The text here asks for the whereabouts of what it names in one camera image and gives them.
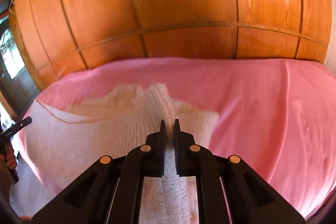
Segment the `person's left hand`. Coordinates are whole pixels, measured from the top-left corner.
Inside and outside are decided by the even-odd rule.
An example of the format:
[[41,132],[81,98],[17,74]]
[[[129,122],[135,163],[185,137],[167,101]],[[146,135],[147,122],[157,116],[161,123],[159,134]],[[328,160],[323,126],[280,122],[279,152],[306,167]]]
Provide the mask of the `person's left hand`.
[[16,157],[14,155],[14,149],[11,143],[6,143],[5,145],[6,156],[0,153],[1,161],[5,161],[9,169],[14,170],[17,167]]

